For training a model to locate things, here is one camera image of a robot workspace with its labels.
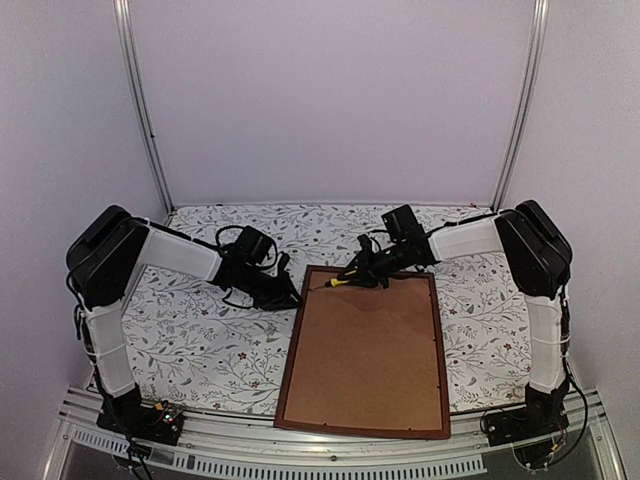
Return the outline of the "yellow handled screwdriver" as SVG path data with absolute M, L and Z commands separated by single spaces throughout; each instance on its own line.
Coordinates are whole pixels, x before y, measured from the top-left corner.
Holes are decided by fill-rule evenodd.
M 350 283 L 350 280 L 332 278 L 330 280 L 327 280 L 323 284 L 319 284 L 319 285 L 316 285 L 315 287 L 312 287 L 310 291 L 316 291 L 316 290 L 327 289 L 327 288 L 336 288 L 339 286 L 348 285 L 349 283 Z

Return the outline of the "red-brown wooden picture frame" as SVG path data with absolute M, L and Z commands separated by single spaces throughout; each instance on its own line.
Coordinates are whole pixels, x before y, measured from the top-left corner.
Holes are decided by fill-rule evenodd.
M 451 436 L 443 333 L 431 273 L 388 288 L 328 287 L 308 266 L 274 426 L 314 434 L 444 440 Z

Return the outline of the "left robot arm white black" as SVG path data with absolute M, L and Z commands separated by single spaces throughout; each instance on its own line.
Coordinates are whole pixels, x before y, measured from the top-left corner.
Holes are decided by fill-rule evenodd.
M 121 325 L 144 399 L 272 416 L 294 318 L 252 309 L 239 291 L 138 267 Z

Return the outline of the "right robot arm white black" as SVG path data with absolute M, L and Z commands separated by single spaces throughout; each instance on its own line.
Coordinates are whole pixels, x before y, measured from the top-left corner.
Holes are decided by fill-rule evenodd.
M 327 286 L 386 288 L 390 278 L 414 266 L 479 254 L 502 253 L 523 294 L 531 334 L 531 370 L 517 427 L 537 436 L 552 424 L 569 390 L 566 353 L 570 342 L 567 287 L 573 251 L 559 228 L 535 200 L 513 209 L 427 231 L 413 209 L 400 206 L 382 217 L 391 246 L 375 251 L 371 238 L 358 238 L 359 252 Z

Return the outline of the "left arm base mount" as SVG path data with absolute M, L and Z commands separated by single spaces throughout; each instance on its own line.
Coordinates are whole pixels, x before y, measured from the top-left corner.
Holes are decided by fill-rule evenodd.
M 184 425 L 183 408 L 166 400 L 145 406 L 134 397 L 104 400 L 96 422 L 101 429 L 133 439 L 176 446 Z

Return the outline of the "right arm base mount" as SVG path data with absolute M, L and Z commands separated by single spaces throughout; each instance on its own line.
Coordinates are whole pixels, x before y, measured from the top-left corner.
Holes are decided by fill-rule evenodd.
M 568 427 L 569 420 L 563 407 L 549 418 L 543 417 L 539 409 L 520 406 L 487 410 L 480 419 L 481 431 L 487 436 L 490 446 L 561 433 Z

